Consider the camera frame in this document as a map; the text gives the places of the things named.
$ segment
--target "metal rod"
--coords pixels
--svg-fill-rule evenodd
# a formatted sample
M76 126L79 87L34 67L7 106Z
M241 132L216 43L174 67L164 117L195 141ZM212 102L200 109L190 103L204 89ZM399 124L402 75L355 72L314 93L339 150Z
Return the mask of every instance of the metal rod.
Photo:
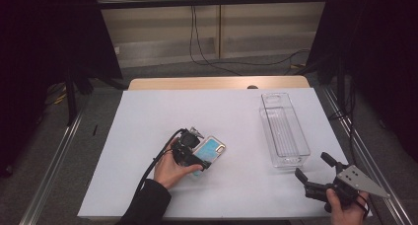
M68 123L70 126L77 116L77 103L75 97L74 83L71 76L71 70L67 63L65 63L65 90L67 92L67 103L68 103Z
M338 113L340 108L338 107L337 97L330 89L329 86L324 87L323 89L326 97L331 104L333 110ZM348 117L341 117L340 123L344 128L347 136L350 134L350 125L351 120ZM354 132L354 146L355 150L362 160L365 168L367 169L369 176L378 183L382 188L390 193L390 198L383 198L384 203L386 204L387 209L390 211L393 219L395 220L397 225L412 225L413 222L409 217L407 211L405 210L404 206L402 205L400 199L394 192L393 188L390 186L387 179L384 177L382 171L380 170L379 166L377 165L376 161L374 160L373 156L371 155L369 149L367 148L366 144L364 143L363 139L360 137L360 134L357 132L355 128L353 128Z
M67 129L64 133L64 136L59 143L54 157L52 158L49 167L43 176L42 181L40 182L39 187L31 200L30 205L28 206L25 214L19 223L20 225L35 225L42 210L46 203L46 200L49 196L49 193L52 190L53 182L58 176L61 165L65 159L68 149L71 146L71 142L74 138L74 135L77 132L78 126L81 122L85 107L87 105L88 98L83 102L81 110L78 112L74 118L71 125L67 126Z
M305 3L325 1L347 0L116 0L101 1L98 3L79 4L51 4L47 7L72 7L108 9L132 9L132 8L155 8L155 7L179 7L179 6L212 6L212 5L243 5L243 4L268 4L268 3Z

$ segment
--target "black sleeve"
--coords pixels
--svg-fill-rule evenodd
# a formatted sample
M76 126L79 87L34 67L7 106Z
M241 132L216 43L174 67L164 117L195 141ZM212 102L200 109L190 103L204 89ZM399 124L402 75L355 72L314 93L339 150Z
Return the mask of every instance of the black sleeve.
M147 179L116 225L158 225L172 196L161 184Z

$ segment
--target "hand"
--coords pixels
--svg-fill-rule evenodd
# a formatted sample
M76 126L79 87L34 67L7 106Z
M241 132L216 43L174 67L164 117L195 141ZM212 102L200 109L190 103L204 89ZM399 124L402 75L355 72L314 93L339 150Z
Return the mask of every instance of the hand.
M360 196L367 199L369 196L366 192L360 192ZM361 225L363 224L364 211L357 204L352 203L350 207L342 210L341 203L335 191L332 188L326 190L326 197L332 207L331 223L332 225ZM361 197L357 201L365 205L366 201Z
M172 145L176 141L177 138L173 139L166 150L172 149ZM203 170L203 167L199 164L188 167L178 165L174 160L173 152L167 151L156 165L154 181L163 185L166 189L169 189L177 184L185 175L198 170Z

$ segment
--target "clear plastic container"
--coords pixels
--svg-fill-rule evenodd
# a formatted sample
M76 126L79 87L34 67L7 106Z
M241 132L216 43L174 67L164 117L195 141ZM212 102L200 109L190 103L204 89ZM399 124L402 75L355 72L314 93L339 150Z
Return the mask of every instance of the clear plastic container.
M273 166L301 167L311 151L289 95L261 95L260 114Z

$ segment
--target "cable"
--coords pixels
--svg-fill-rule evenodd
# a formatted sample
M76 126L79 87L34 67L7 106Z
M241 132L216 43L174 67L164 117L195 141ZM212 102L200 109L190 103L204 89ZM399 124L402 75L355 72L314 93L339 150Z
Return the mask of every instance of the cable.
M349 111L338 110L338 111L334 112L333 114L329 115L328 120L340 119L340 118L346 117L347 115L351 115L353 113L355 105L356 105L355 90L356 89L355 89L355 85L354 85L354 80L353 80L353 78L351 78L351 80L350 80L350 92L348 94L348 97L344 101L345 109L347 109L347 107L350 107Z
M55 94L56 92L58 92L59 90L61 90L63 87L65 86L64 83L58 83L58 84L54 84L50 90L48 91L47 95L51 96L53 94Z
M349 146L350 146L350 152L351 152L351 155L352 155L352 158L353 158L353 163L355 165L357 165L357 162L356 162L357 160L356 160L356 157L355 157L355 154L354 154L354 146L353 146L354 108L355 108L355 106L356 106L356 88L355 88L355 85L354 85L354 80L353 80L353 78L351 78L351 80L350 80L350 113L349 113L349 118L350 118L351 124L350 124L350 144L349 144Z
M284 58L282 60L279 60L279 61L276 61L276 62L272 62L272 63L250 63L250 62L240 62L240 61L213 61L213 62L209 62L205 58L205 56L203 54L203 51L202 51L202 48L201 48L201 45L200 45L199 31L197 29L197 15L196 15L196 9L195 9L194 6L191 7L191 12L192 12L192 14L191 14L191 18L192 18L191 19L192 20L191 21L192 22L191 23L191 26L192 26L192 28L191 28L191 35L190 35L189 54L190 54L190 58L192 59L192 61L194 63L198 64L198 65L210 65L212 67L215 67L215 68L218 68L218 69L222 69L222 70L226 70L226 71L229 71L229 72L234 73L234 74L237 74L237 75L242 75L242 74L239 74L239 73L237 73L235 71L232 71L232 70L229 70L229 69L226 69L226 68L222 68L222 67L219 67L219 66L214 66L214 64L241 64L241 65L270 66L270 65L276 65L276 64L283 63L283 62L285 62L286 60L289 60L289 59L292 60L292 57L294 57L295 55L297 55L299 53L304 53L304 52L310 52L311 51L310 49L300 49L300 50L292 53L289 57L286 57L286 58ZM194 31L196 31L196 40L197 40L197 44L198 44L198 47L199 47L200 55L202 56L202 58L205 60L206 63L199 63L199 62L197 62L196 60L194 60L194 58L193 58L193 56L191 54L191 42L192 42L192 39L193 39L193 33L194 33Z
M190 54L190 58L191 58L191 60L192 60L194 63L198 64L198 65L210 65L210 66L212 66L213 68L217 68L217 69L225 70L225 71L228 71L228 72L233 73L233 74L235 74L235 75L243 76L242 74L237 73L237 72L235 72L235 71L233 71L233 70L230 70L230 69L227 69L227 68L222 68L222 67L219 67L219 66L215 66L215 65L213 65L212 63L210 63L210 62L209 62L209 61L205 58L205 56L203 55L203 52L202 52L202 48L201 48L201 46L200 46L199 32L197 31L197 21L196 21L196 20L197 20L197 18L195 18L195 14L196 14L195 7L194 7L194 6L191 6L191 35L190 35L190 44L189 44L189 47L188 47L188 51L189 51L189 54ZM206 61L206 64L205 64L205 63L199 63L199 62L197 62L196 60L194 60L193 55L191 54L191 41L193 40L193 33L194 33L194 29L196 29L196 38L197 38L197 43L198 43L198 45L199 45L200 54L201 54L201 56L203 57L203 59Z
M153 159L153 162L151 163L151 165L148 167L147 171L145 171L144 175L141 178L141 181L139 182L138 188L135 191L134 197L139 193L139 191L141 190L142 186L145 183L145 180L147 179L148 175L150 175L151 171L154 169L154 167L156 166L156 164L158 163L158 161L160 161L161 157L163 157L163 155L165 153L167 153L170 150L166 151L166 148L169 146L169 144L172 142L172 140L175 138L176 135L178 135L180 132L185 132L186 129L179 129L178 131L176 131L172 137L169 139L169 141L167 141L166 145L163 147L163 149L160 151L160 153L157 155L156 158Z

